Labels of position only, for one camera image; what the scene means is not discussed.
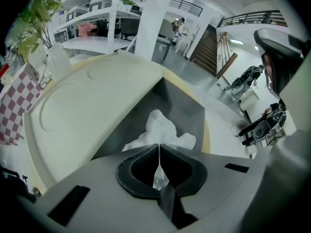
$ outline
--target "checkered tablecloth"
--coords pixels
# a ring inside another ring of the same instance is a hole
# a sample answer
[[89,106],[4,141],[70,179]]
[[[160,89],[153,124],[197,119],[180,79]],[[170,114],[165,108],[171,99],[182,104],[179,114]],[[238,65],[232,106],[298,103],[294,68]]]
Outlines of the checkered tablecloth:
[[35,69],[29,63],[22,68],[0,96],[0,143],[6,145],[17,145],[21,138],[22,115],[43,92]]

